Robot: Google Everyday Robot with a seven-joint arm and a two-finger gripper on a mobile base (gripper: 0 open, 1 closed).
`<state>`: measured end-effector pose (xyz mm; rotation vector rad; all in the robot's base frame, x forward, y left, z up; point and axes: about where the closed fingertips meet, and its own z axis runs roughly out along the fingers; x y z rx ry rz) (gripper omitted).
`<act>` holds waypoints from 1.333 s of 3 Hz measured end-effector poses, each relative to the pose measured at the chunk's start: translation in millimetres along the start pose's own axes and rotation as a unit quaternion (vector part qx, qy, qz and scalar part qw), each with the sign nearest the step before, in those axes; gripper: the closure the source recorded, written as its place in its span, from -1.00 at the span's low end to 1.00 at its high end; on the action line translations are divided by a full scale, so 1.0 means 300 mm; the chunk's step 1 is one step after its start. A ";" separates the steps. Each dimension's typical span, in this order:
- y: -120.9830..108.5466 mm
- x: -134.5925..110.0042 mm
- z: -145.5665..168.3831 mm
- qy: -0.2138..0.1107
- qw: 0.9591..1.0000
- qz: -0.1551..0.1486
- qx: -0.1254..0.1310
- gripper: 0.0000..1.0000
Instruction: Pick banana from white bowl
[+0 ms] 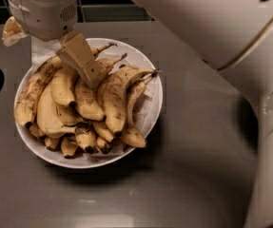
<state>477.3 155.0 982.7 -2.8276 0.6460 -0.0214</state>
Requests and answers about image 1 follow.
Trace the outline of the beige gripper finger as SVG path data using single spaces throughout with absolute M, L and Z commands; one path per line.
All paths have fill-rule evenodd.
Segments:
M 98 83 L 98 66 L 84 35 L 77 30 L 65 34 L 60 40 L 61 48 L 56 54 L 74 68 L 89 88 Z
M 2 41 L 6 47 L 11 47 L 18 43 L 21 39 L 29 37 L 29 33 L 11 16 L 5 23 Z

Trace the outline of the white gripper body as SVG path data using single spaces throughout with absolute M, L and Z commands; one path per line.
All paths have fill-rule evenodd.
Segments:
M 77 0 L 8 0 L 11 15 L 32 36 L 61 38 L 77 23 Z

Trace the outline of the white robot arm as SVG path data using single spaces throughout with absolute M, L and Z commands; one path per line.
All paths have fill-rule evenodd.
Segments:
M 273 0 L 132 0 L 189 43 L 259 119 L 259 160 L 244 228 L 273 228 Z

